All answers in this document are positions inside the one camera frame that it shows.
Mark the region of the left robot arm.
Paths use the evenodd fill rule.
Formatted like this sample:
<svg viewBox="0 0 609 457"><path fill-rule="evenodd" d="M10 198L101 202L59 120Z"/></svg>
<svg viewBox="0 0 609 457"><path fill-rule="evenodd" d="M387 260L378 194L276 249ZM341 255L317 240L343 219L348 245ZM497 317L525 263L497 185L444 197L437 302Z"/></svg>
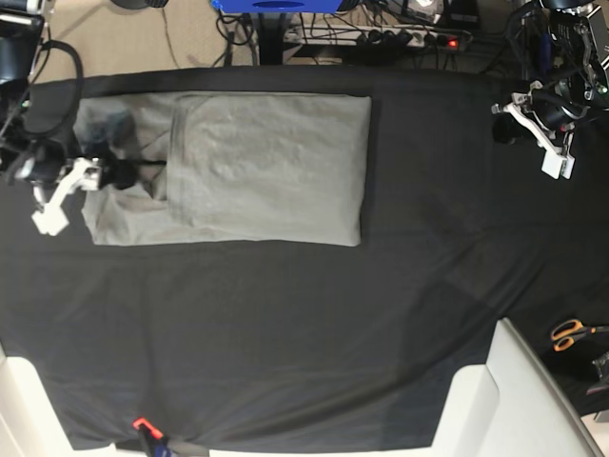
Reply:
<svg viewBox="0 0 609 457"><path fill-rule="evenodd" d="M595 1L526 1L508 17L504 37L527 84L495 105L494 140L533 135L513 106L552 143L608 111L608 28Z"/></svg>

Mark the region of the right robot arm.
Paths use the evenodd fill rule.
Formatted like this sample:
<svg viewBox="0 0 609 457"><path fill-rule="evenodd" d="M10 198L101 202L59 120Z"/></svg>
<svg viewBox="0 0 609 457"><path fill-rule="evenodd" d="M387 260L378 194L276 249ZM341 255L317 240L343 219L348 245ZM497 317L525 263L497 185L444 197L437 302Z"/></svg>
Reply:
<svg viewBox="0 0 609 457"><path fill-rule="evenodd" d="M1 176L9 183L28 182L50 189L85 163L84 176L76 187L98 190L106 186L132 187L138 179L136 165L118 158L107 140L96 140L81 149L73 126L84 89L84 68L75 48L53 40L48 19L50 1L3 1L1 3ZM26 126L30 109L30 86L46 66L50 52L67 54L75 68L67 111L51 127L31 130Z"/></svg>

